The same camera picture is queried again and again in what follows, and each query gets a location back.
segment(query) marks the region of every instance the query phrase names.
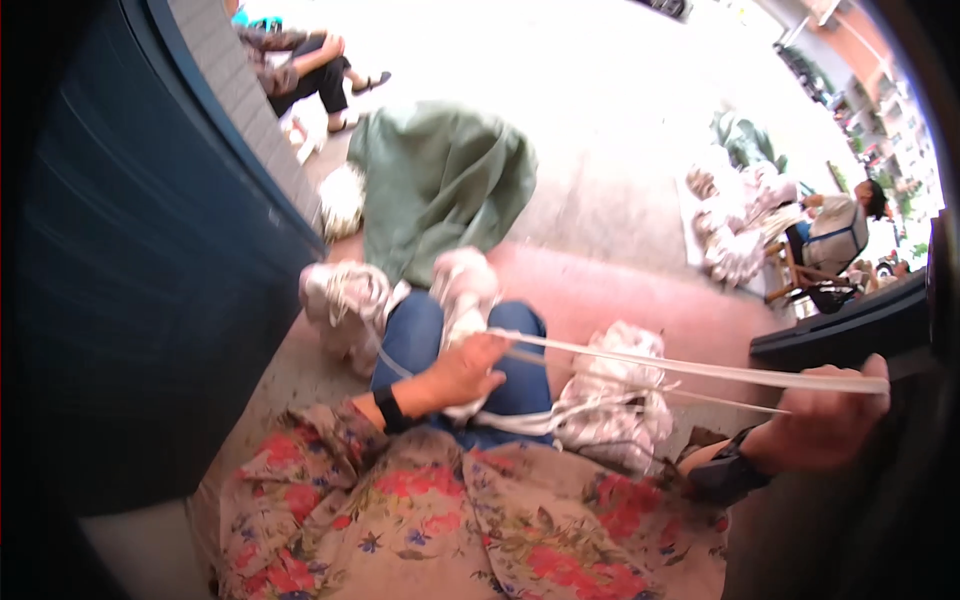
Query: sandal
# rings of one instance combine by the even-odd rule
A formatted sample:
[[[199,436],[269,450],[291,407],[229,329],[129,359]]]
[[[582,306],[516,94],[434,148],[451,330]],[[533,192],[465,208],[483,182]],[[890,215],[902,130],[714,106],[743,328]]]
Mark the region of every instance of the sandal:
[[[391,74],[390,71],[384,71],[380,73],[380,79],[377,80],[376,83],[373,82],[372,77],[368,77],[366,85],[364,85],[360,89],[352,89],[351,91],[353,92],[354,96],[360,96],[361,94],[366,94],[367,92],[374,89],[375,87],[380,87],[381,85],[384,85],[386,82],[390,80],[391,77],[393,77],[393,74]]]
[[[335,130],[327,129],[327,130],[326,130],[326,133],[327,133],[328,135],[333,135],[334,133],[342,133],[342,132],[349,131],[349,130],[355,128],[358,123],[360,123],[360,118],[361,118],[361,117],[356,116],[356,115],[351,115],[351,116],[349,116],[349,117],[345,117],[343,124],[342,124],[339,128],[337,128],[337,129],[335,129]]]

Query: knee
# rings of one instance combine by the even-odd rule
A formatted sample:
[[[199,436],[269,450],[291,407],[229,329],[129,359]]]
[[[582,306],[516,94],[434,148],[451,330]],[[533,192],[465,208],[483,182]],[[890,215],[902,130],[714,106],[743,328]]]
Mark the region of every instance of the knee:
[[[490,311],[490,326],[546,337],[546,325],[532,308],[519,300],[498,304]]]
[[[414,290],[396,306],[390,321],[400,318],[405,322],[437,323],[443,326],[444,310],[432,296],[423,290]]]
[[[328,78],[344,78],[344,71],[346,71],[347,60],[343,57],[337,57],[334,60],[331,60],[324,66],[320,67],[324,71],[324,75]]]

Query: wrist strap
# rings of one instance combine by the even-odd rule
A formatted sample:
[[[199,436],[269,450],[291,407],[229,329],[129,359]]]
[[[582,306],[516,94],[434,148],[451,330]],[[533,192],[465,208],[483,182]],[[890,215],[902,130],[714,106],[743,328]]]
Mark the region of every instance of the wrist strap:
[[[695,496],[719,506],[731,506],[770,483],[771,477],[756,470],[740,453],[740,444],[752,429],[747,427],[736,434],[712,459],[690,470],[687,478],[695,488]]]
[[[394,389],[391,386],[385,386],[373,390],[373,403],[380,409],[386,426],[383,432],[387,435],[403,433],[414,425],[414,420],[410,419],[400,410],[399,405],[394,398]]]

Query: green cloth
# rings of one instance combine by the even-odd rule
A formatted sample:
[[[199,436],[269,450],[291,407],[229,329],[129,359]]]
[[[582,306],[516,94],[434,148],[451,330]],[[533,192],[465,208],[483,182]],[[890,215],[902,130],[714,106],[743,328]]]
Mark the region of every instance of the green cloth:
[[[735,111],[716,111],[710,124],[716,135],[716,143],[723,146],[730,155],[731,164],[742,169],[767,160],[777,166],[777,171],[786,170],[786,156],[777,156],[770,142],[770,134],[744,119]]]
[[[378,110],[354,131],[347,160],[367,177],[364,260],[419,287],[442,252],[499,243],[537,185],[523,133],[449,103]]]

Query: black hair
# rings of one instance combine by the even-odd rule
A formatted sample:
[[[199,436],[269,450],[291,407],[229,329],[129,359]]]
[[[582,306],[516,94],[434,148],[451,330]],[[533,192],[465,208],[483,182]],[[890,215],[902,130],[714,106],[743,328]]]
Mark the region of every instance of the black hair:
[[[874,221],[879,221],[887,214],[887,196],[883,193],[883,188],[875,180],[870,182],[870,203],[867,204],[867,216],[873,217]]]

